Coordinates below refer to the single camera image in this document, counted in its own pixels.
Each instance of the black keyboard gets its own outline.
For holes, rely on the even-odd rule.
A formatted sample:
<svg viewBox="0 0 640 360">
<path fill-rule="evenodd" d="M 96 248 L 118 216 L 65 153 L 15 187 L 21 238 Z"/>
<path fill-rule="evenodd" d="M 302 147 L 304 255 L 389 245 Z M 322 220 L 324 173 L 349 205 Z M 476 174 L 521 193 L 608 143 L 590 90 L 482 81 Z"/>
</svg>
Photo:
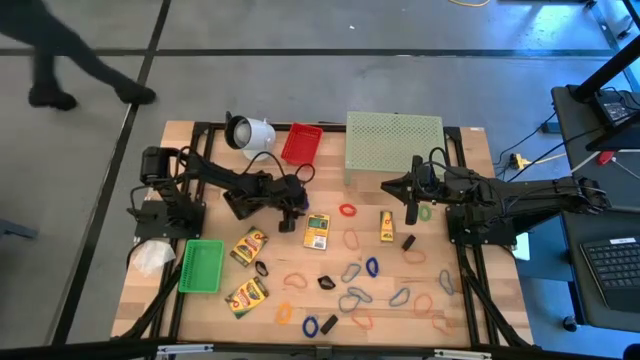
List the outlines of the black keyboard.
<svg viewBox="0 0 640 360">
<path fill-rule="evenodd" d="M 640 241 L 613 239 L 580 246 L 605 304 L 640 312 Z"/>
</svg>

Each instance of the wooden table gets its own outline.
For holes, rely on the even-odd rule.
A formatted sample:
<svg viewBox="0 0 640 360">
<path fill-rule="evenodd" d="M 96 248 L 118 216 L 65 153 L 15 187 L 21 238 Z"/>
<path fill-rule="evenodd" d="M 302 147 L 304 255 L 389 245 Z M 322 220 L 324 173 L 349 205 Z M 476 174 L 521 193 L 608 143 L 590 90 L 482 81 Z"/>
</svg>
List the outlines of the wooden table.
<svg viewBox="0 0 640 360">
<path fill-rule="evenodd" d="M 192 128 L 193 122 L 168 122 L 162 146 L 180 148 L 188 145 Z M 484 176 L 493 176 L 484 129 L 461 128 L 461 134 L 467 166 Z M 278 133 L 274 154 L 281 153 L 285 140 L 286 133 Z M 198 152 L 202 153 L 203 146 L 203 143 L 200 144 Z M 209 185 L 205 187 L 204 199 L 208 210 L 203 239 L 224 240 L 225 251 L 228 252 L 251 226 L 258 227 L 270 237 L 269 243 L 258 256 L 269 268 L 269 276 L 262 279 L 270 296 L 249 314 L 236 319 L 223 299 L 240 284 L 256 276 L 256 272 L 253 264 L 244 268 L 230 256 L 226 256 L 220 292 L 214 295 L 187 294 L 185 297 L 179 340 L 428 347 L 470 345 L 455 248 L 448 241 L 445 206 L 429 204 L 433 213 L 430 221 L 418 221 L 414 226 L 405 225 L 405 207 L 380 190 L 381 181 L 397 178 L 401 174 L 359 172 L 354 174 L 351 185 L 345 186 L 344 149 L 344 133 L 325 132 L 314 162 L 316 176 L 306 186 L 310 202 L 308 212 L 331 216 L 326 251 L 302 246 L 304 220 L 299 219 L 296 231 L 289 234 L 278 232 L 278 221 L 282 215 L 274 209 L 263 209 L 248 219 L 238 221 L 221 196 L 223 190 Z M 212 161 L 236 172 L 241 172 L 248 164 L 242 152 L 226 145 L 222 131 L 215 134 L 212 154 Z M 292 173 L 296 169 L 288 165 L 284 168 L 286 173 Z M 259 169 L 274 175 L 278 172 L 271 160 L 255 163 L 252 171 Z M 358 209 L 357 215 L 353 218 L 342 216 L 338 211 L 338 206 L 342 203 L 354 204 Z M 381 243 L 379 240 L 381 210 L 390 210 L 394 214 L 396 239 L 393 243 Z M 343 243 L 343 232 L 349 228 L 357 232 L 359 250 L 349 250 Z M 403 260 L 401 245 L 409 234 L 414 234 L 417 238 L 412 249 L 424 251 L 427 254 L 426 262 L 411 265 Z M 183 246 L 184 241 L 181 241 L 179 248 L 182 249 Z M 493 300 L 520 336 L 531 341 L 513 258 L 497 246 L 485 246 L 483 249 Z M 364 268 L 364 262 L 371 256 L 377 257 L 380 263 L 380 274 L 375 279 L 368 276 Z M 360 263 L 363 269 L 356 279 L 345 284 L 340 280 L 340 275 L 352 262 Z M 442 269 L 447 269 L 451 274 L 456 289 L 452 296 L 447 295 L 438 283 L 438 275 Z M 283 285 L 284 277 L 291 272 L 303 273 L 309 286 L 300 290 Z M 316 279 L 322 275 L 329 275 L 334 279 L 336 288 L 321 290 Z M 134 266 L 129 268 L 113 335 L 122 334 L 133 325 L 158 292 L 159 282 L 159 273 L 145 278 Z M 373 318 L 373 329 L 360 329 L 352 321 L 350 314 L 343 314 L 338 310 L 338 299 L 346 293 L 348 286 L 361 287 L 373 296 L 372 303 L 359 305 L 359 309 L 369 310 Z M 410 301 L 401 307 L 389 307 L 389 299 L 403 287 L 411 289 Z M 413 305 L 414 299 L 422 293 L 431 296 L 433 306 L 427 316 L 419 317 L 414 315 Z M 165 306 L 161 330 L 164 335 L 168 333 L 174 298 L 175 295 L 172 294 Z M 289 324 L 280 325 L 275 322 L 276 311 L 281 303 L 287 301 L 294 308 L 293 316 Z M 428 306 L 428 301 L 420 301 L 418 305 L 423 310 L 423 306 Z M 486 342 L 484 314 L 477 299 L 475 309 L 481 339 Z M 339 321 L 327 335 L 319 333 L 314 339 L 303 335 L 301 324 L 306 316 L 317 315 L 322 325 L 331 314 L 336 314 Z M 440 319 L 436 321 L 436 325 L 449 326 L 452 334 L 447 335 L 434 328 L 432 316 L 444 316 L 446 324 Z"/>
</svg>

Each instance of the yellow box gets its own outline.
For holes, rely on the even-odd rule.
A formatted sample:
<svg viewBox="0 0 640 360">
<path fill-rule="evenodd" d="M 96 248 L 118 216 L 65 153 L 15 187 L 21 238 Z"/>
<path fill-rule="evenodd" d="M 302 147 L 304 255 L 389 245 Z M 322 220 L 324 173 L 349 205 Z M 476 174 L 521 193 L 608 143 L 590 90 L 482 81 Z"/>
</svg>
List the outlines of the yellow box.
<svg viewBox="0 0 640 360">
<path fill-rule="evenodd" d="M 247 267 L 247 265 L 258 256 L 258 253 L 267 241 L 269 241 L 267 235 L 252 226 L 249 232 L 246 233 L 242 239 L 238 240 L 238 243 L 231 249 L 229 255 L 242 264 L 242 266 Z"/>
<path fill-rule="evenodd" d="M 327 250 L 329 240 L 329 215 L 312 214 L 307 218 L 303 245 L 308 248 Z"/>
<path fill-rule="evenodd" d="M 256 276 L 229 294 L 224 301 L 229 304 L 236 319 L 240 319 L 251 311 L 251 309 L 263 302 L 268 296 L 269 292 Z"/>
<path fill-rule="evenodd" d="M 380 241 L 393 241 L 393 214 L 391 211 L 380 211 Z"/>
</svg>

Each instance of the concrete floor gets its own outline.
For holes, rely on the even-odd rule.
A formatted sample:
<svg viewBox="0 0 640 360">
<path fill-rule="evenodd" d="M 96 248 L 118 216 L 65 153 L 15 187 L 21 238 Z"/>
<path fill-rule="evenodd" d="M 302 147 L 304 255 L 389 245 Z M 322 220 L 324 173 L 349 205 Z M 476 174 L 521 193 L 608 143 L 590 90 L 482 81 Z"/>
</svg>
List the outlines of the concrete floor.
<svg viewBox="0 0 640 360">
<path fill-rule="evenodd" d="M 56 15 L 96 48 L 145 48 L 160 3 L 48 1 Z M 626 13 L 619 1 L 604 0 L 599 6 L 614 30 L 620 26 Z M 0 53 L 21 46 L 0 38 Z M 580 5 L 496 0 L 482 8 L 446 0 L 173 1 L 159 47 L 609 49 L 593 16 Z M 142 60 L 105 58 L 132 77 Z M 147 83 L 160 98 L 136 117 L 70 341 L 109 336 L 134 229 L 125 213 L 128 191 L 138 185 L 142 149 L 158 144 L 166 121 L 223 121 L 226 110 L 298 122 L 344 122 L 349 110 L 437 115 L 447 126 L 487 128 L 497 159 L 502 149 L 553 112 L 552 87 L 580 83 L 606 60 L 156 57 Z M 45 341 L 126 108 L 111 89 L 66 59 L 58 65 L 60 79 L 81 103 L 69 113 L 27 105 L 26 57 L 0 56 L 0 69 L 0 150 L 5 154 L 0 158 L 0 218 L 40 231 L 34 241 L 0 241 L 0 348 L 9 348 Z M 629 88 L 622 76 L 611 84 Z M 558 136 L 538 134 L 518 151 L 532 159 L 559 141 Z M 568 164 L 561 159 L 521 178 L 567 173 Z M 568 293 L 558 300 L 562 285 L 532 279 L 521 283 L 534 338 L 545 349 L 620 356 L 625 346 L 640 341 L 638 334 L 590 327 L 565 332 L 559 321 L 571 306 Z M 551 299 L 554 306 L 545 305 Z M 605 336 L 613 345 L 593 341 Z"/>
</svg>

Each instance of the green basket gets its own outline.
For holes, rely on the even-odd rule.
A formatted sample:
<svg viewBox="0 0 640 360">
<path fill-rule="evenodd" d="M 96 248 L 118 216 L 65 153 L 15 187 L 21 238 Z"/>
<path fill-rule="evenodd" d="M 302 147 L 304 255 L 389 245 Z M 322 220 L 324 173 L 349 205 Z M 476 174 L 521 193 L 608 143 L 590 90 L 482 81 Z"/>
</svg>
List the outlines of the green basket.
<svg viewBox="0 0 640 360">
<path fill-rule="evenodd" d="M 223 241 L 187 241 L 178 290 L 182 293 L 217 293 L 223 260 Z"/>
</svg>

